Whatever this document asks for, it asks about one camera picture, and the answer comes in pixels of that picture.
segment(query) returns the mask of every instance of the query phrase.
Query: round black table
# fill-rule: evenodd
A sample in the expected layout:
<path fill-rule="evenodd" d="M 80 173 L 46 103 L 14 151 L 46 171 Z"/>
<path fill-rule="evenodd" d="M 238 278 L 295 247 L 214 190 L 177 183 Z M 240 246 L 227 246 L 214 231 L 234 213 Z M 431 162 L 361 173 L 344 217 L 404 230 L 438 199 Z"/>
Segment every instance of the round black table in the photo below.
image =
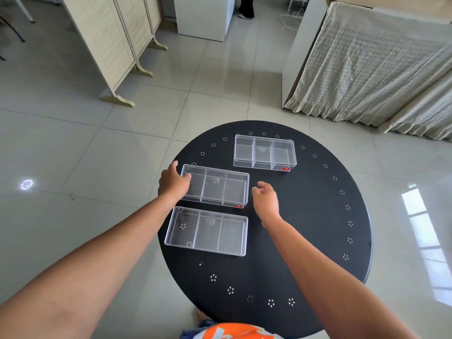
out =
<path fill-rule="evenodd" d="M 297 165 L 290 172 L 233 166 L 236 134 L 292 139 Z M 163 256 L 177 284 L 213 320 L 257 325 L 284 338 L 300 338 L 323 329 L 253 209 L 251 188 L 258 181 L 273 185 L 284 220 L 365 282 L 372 253 L 366 206 L 347 169 L 311 137 L 272 122 L 237 121 L 202 133 L 175 159 L 179 173 L 184 164 L 196 164 L 250 174 L 248 204 L 243 209 L 191 201 L 177 204 L 247 216 L 244 257 L 165 245 L 170 215 L 159 231 Z"/>

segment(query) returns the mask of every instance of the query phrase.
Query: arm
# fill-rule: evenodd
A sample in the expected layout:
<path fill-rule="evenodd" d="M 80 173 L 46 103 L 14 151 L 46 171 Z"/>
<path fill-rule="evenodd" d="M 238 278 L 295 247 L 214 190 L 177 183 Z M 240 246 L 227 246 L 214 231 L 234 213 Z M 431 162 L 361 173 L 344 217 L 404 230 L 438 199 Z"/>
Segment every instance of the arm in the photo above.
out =
<path fill-rule="evenodd" d="M 168 213 L 187 192 L 177 161 L 159 196 L 47 268 L 0 307 L 0 338 L 89 338 Z"/>
<path fill-rule="evenodd" d="M 415 335 L 363 283 L 331 261 L 279 215 L 272 186 L 253 187 L 257 215 L 332 339 L 398 338 Z"/>

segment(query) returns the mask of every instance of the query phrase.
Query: orange shirt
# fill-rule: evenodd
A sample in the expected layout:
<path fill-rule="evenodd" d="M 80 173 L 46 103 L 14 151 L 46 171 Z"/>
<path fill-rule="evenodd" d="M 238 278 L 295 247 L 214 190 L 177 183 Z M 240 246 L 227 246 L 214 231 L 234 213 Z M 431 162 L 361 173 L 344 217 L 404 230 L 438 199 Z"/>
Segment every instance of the orange shirt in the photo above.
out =
<path fill-rule="evenodd" d="M 262 327 L 247 324 L 217 324 L 198 333 L 193 339 L 282 339 L 271 334 Z"/>

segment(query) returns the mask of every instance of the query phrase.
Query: clear plastic organizer box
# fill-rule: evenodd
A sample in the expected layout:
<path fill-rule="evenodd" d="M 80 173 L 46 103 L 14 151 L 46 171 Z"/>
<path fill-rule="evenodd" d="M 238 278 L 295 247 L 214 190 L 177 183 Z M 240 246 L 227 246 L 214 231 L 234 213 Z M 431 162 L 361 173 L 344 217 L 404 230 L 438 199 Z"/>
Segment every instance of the clear plastic organizer box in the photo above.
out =
<path fill-rule="evenodd" d="M 290 171 L 297 165 L 293 141 L 254 136 L 235 136 L 234 166 Z"/>
<path fill-rule="evenodd" d="M 247 232 L 246 216 L 174 207 L 165 244 L 245 256 Z"/>
<path fill-rule="evenodd" d="M 243 208 L 248 203 L 250 174 L 184 164 L 181 176 L 191 174 L 188 201 Z"/>

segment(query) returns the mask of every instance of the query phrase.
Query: person's leg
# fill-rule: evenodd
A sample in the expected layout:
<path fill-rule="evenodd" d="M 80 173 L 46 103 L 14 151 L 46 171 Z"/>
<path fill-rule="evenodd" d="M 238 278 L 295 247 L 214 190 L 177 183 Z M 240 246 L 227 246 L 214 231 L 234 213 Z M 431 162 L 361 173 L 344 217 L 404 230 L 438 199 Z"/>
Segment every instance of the person's leg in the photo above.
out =
<path fill-rule="evenodd" d="M 242 0 L 239 11 L 247 19 L 254 18 L 253 0 Z"/>

